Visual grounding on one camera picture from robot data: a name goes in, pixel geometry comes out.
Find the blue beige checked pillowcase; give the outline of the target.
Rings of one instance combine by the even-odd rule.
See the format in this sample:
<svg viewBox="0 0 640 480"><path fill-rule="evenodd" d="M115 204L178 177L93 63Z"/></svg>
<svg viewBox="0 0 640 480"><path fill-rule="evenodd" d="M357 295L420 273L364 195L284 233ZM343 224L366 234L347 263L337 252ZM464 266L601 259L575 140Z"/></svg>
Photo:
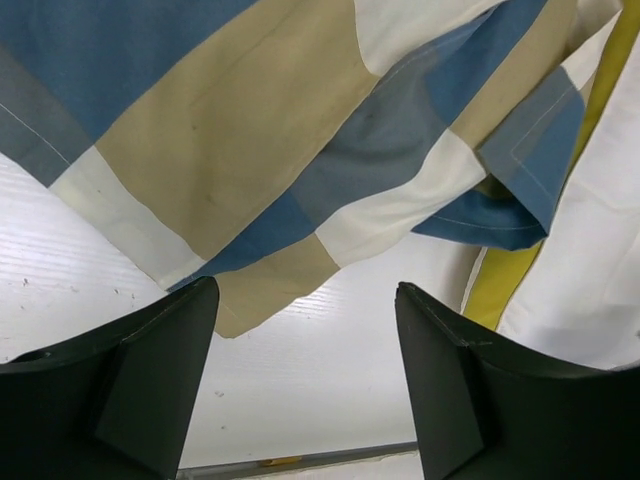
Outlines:
<svg viewBox="0 0 640 480"><path fill-rule="evenodd" d="M545 238L617 1L5 1L1 150L236 337L410 233Z"/></svg>

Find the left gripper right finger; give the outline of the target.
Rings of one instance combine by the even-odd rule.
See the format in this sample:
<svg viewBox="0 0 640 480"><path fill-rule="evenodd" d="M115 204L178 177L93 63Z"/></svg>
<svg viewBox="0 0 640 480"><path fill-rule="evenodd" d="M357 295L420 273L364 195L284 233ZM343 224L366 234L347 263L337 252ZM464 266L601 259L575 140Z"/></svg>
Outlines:
<svg viewBox="0 0 640 480"><path fill-rule="evenodd" d="M395 312L428 479L635 479L639 370L532 350L411 283Z"/></svg>

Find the white pillow yellow edge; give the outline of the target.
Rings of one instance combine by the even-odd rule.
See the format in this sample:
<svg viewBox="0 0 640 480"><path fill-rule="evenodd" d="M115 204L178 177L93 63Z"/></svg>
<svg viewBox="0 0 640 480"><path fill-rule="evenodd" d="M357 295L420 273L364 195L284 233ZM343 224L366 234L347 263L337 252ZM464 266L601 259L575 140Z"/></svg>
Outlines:
<svg viewBox="0 0 640 480"><path fill-rule="evenodd" d="M639 5L627 1L596 73L549 236L486 249L464 315L574 363L639 362Z"/></svg>

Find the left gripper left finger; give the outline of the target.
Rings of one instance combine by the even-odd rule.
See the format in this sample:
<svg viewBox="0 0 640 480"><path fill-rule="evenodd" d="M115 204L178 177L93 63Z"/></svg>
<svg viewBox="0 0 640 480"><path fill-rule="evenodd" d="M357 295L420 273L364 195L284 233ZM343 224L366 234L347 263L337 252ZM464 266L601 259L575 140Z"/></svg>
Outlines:
<svg viewBox="0 0 640 480"><path fill-rule="evenodd" d="M204 277L4 363L2 477L174 478L218 304Z"/></svg>

